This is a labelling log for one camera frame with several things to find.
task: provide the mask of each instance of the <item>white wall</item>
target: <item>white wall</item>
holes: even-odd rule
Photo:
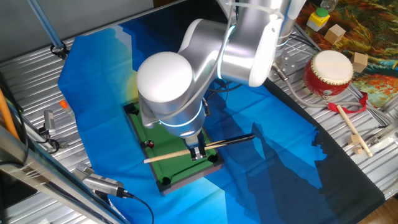
[[[153,0],[38,0],[61,39],[153,8]],[[0,61],[50,47],[26,0],[0,0]]]

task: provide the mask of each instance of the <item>wooden stick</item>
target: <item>wooden stick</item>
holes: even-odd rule
[[[254,139],[254,137],[255,136],[253,134],[246,134],[244,136],[239,136],[239,137],[236,137],[236,138],[225,139],[225,140],[209,143],[205,147],[205,150],[215,149],[217,147],[227,146],[229,144],[234,144],[234,143],[238,143],[238,142],[252,140],[252,139]],[[166,155],[163,155],[163,156],[155,156],[155,157],[152,157],[152,158],[145,159],[144,163],[161,161],[161,160],[164,160],[164,159],[170,159],[170,158],[173,158],[173,157],[183,156],[183,155],[187,155],[187,154],[190,154],[190,153],[191,152],[188,149],[181,150],[181,151],[172,152],[172,153],[169,153],[169,154],[166,154]]]
[[[226,146],[226,145],[227,144],[214,144],[212,146],[206,146],[205,150],[215,149],[217,147]],[[169,154],[166,154],[166,155],[163,155],[163,156],[155,156],[155,157],[152,157],[152,158],[149,158],[149,159],[145,159],[144,163],[161,161],[161,160],[164,160],[164,159],[170,159],[170,158],[174,158],[174,157],[177,157],[177,156],[183,156],[183,155],[187,155],[187,154],[191,154],[191,152],[188,149],[181,150],[181,151],[172,152],[172,153],[169,153]]]
[[[369,157],[372,157],[373,154],[372,152],[369,150],[368,145],[365,143],[365,141],[363,141],[363,138],[361,137],[361,135],[358,133],[358,131],[356,130],[356,128],[354,127],[354,125],[352,124],[352,122],[349,120],[349,118],[347,117],[347,114],[344,112],[344,110],[341,108],[340,105],[337,105],[337,109],[340,112],[340,115],[343,117],[343,119],[346,121],[347,125],[349,126],[349,128],[353,131],[354,134],[359,136],[359,140],[361,141],[361,145],[363,147],[363,149],[365,150],[365,152],[368,154]]]

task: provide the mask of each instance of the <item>red handle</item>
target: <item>red handle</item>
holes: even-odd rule
[[[352,111],[347,108],[342,107],[345,113],[361,113],[366,110],[366,101],[368,100],[368,94],[361,92],[363,97],[359,100],[359,103],[362,105],[362,108],[357,111]],[[338,112],[337,106],[334,103],[329,103],[328,108],[332,111]]]

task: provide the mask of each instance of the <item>cable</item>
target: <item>cable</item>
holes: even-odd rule
[[[50,136],[49,136],[48,134],[46,134],[46,135],[45,135],[45,141],[44,141],[44,142],[36,141],[36,143],[38,143],[38,144],[44,144],[44,143],[47,143],[47,142],[49,142],[49,141],[50,141]]]
[[[125,193],[124,193],[124,196],[125,196],[125,197],[128,197],[128,198],[136,199],[137,201],[140,201],[141,203],[143,203],[143,204],[149,209],[150,215],[152,215],[152,224],[154,224],[154,222],[155,222],[154,212],[152,211],[152,209],[150,208],[150,206],[149,206],[145,201],[143,201],[143,200],[137,198],[136,196],[134,196],[133,194],[130,194],[129,192],[125,192]]]
[[[11,98],[12,92],[11,92],[10,88],[8,87],[5,79],[1,75],[1,73],[0,73],[0,88],[2,89],[2,92],[6,98]],[[21,106],[19,106],[19,104],[13,105],[13,106],[15,108],[17,108],[18,110],[20,110],[22,113],[24,112],[24,109]]]
[[[327,108],[328,105],[320,105],[320,104],[315,104],[315,103],[308,103],[306,101],[304,101],[303,99],[301,99],[297,93],[293,90],[292,85],[289,82],[289,79],[287,79],[286,81],[286,85],[289,88],[290,92],[292,92],[292,94],[294,95],[294,97],[303,105],[308,106],[308,107],[314,107],[314,108]],[[341,105],[341,106],[362,106],[361,103],[357,103],[357,102],[337,102],[336,104]],[[366,109],[371,110],[373,112],[375,112],[377,115],[379,115],[380,117],[388,120],[388,122],[393,123],[394,120],[390,117],[388,117],[388,115],[386,115],[385,113],[383,113],[382,111],[377,110],[376,108],[367,106]]]
[[[215,63],[214,63],[214,65],[213,65],[213,68],[211,69],[210,75],[207,77],[207,79],[206,79],[206,81],[205,81],[204,83],[208,83],[208,82],[210,81],[210,79],[212,78],[214,72],[215,72],[216,69],[217,69],[217,62],[218,62],[218,60],[221,58],[222,49],[225,48],[225,45],[226,45],[226,43],[227,43],[227,41],[228,41],[228,35],[227,35],[227,33],[228,33],[228,31],[229,31],[229,28],[231,27],[231,23],[232,23],[232,14],[233,14],[233,7],[231,7],[231,9],[229,10],[228,23],[227,23],[227,25],[226,25],[226,26],[227,26],[227,29],[225,30],[224,39],[223,39],[223,42],[222,42],[222,44],[221,44],[221,47],[220,47],[220,49],[219,49],[219,51],[218,51],[217,58],[216,58],[216,60],[215,60]],[[194,94],[194,96],[191,97],[191,99],[190,99],[187,103],[185,103],[180,109],[178,109],[176,112],[174,112],[174,113],[172,113],[172,114],[169,114],[169,115],[167,115],[167,116],[164,116],[164,117],[162,117],[162,118],[159,118],[159,120],[169,119],[169,118],[172,118],[172,117],[174,117],[175,115],[181,113],[181,111],[185,110],[189,105],[191,105],[191,103],[193,103],[193,102],[196,100],[196,98],[197,98],[197,97],[199,96],[199,94],[203,91],[203,89],[205,88],[205,86],[206,86],[206,85],[201,86],[201,87],[199,88],[199,90]]]
[[[52,151],[52,152],[49,152],[49,154],[52,155],[52,154],[57,153],[60,150],[60,143],[57,140],[54,140],[54,139],[50,139],[50,142],[51,142],[51,144],[54,144],[54,146],[55,146],[55,150]]]
[[[271,9],[268,7],[258,6],[256,4],[243,3],[243,2],[231,2],[231,7],[232,6],[249,7],[249,8],[253,8],[253,9],[258,9],[258,10],[262,10],[264,12],[268,12],[269,14],[275,14],[275,15],[279,16],[282,19],[282,21],[285,19],[285,16],[282,13],[280,13],[277,9]]]
[[[8,131],[18,140],[18,132],[17,129],[15,128],[14,122],[12,120],[12,116],[10,113],[10,109],[8,108],[6,98],[4,97],[4,94],[2,93],[0,89],[0,111],[2,113],[2,116],[4,117],[4,121],[6,123],[6,127]]]
[[[229,85],[226,86],[226,97],[225,97],[225,102],[226,102],[226,100],[228,100],[228,96],[229,96]]]
[[[311,43],[310,41],[308,41],[307,39],[305,39],[305,38],[303,38],[303,37],[301,37],[301,36],[299,36],[299,35],[291,34],[289,37],[290,37],[291,39],[294,39],[294,40],[300,41],[301,43],[306,44],[307,46],[309,46],[309,47],[315,49],[316,51],[319,51],[319,50],[317,49],[317,47],[316,47],[313,43]]]
[[[232,83],[232,82],[226,82],[224,85],[221,85],[220,87],[218,87],[217,90],[220,90],[220,89],[222,89],[222,88],[225,88],[225,87],[228,86],[230,83]],[[215,91],[212,92],[212,93],[210,93],[210,95],[207,96],[206,100],[209,100],[212,96],[214,96],[214,94],[216,94]]]
[[[238,16],[239,16],[239,7],[235,6],[235,15],[236,15],[236,20],[238,20]]]
[[[238,85],[236,85],[236,86],[234,86],[234,87],[232,87],[232,88],[229,88],[229,84],[226,85],[226,86],[228,87],[228,89],[226,89],[226,90],[219,90],[219,89],[217,89],[217,90],[207,89],[207,90],[208,90],[208,91],[212,91],[212,92],[216,92],[216,93],[225,93],[225,92],[229,92],[229,91],[236,90],[237,88],[239,88],[239,87],[242,86],[242,84],[238,84]]]
[[[20,162],[13,162],[13,161],[0,162],[0,166],[5,166],[5,165],[13,165],[19,169],[23,167],[23,165]]]
[[[21,111],[20,111],[19,109],[17,109],[17,108],[18,108],[18,106],[17,106],[18,103],[17,103],[17,101],[15,100],[14,96],[11,94],[11,91],[9,91],[8,86],[6,85],[6,83],[3,83],[2,86],[3,86],[3,87],[6,87],[6,89],[7,89],[8,92],[10,93],[9,101],[16,107],[16,111],[17,111],[17,114],[18,114],[18,118],[19,118],[19,120],[20,120],[20,122],[21,122],[22,134],[21,134],[20,137],[22,137],[22,135],[23,135],[23,139],[24,139],[24,143],[25,143],[25,156],[24,156],[24,159],[22,160],[22,166],[25,166],[26,161],[27,161],[27,158],[28,158],[28,155],[29,155],[29,137],[28,137],[28,135],[27,135],[27,131],[26,131],[26,127],[25,127],[25,122],[24,122],[24,119],[23,119],[23,117],[22,117]]]

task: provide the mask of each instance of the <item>orange object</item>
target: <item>orange object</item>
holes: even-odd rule
[[[68,103],[65,100],[61,100],[60,105],[63,109],[67,109],[69,107]]]
[[[4,117],[4,121],[6,122],[6,127],[8,131],[18,140],[19,136],[17,130],[15,129],[14,122],[12,121],[12,116],[10,113],[10,109],[8,108],[6,98],[4,97],[2,91],[0,90],[0,111],[2,116]]]

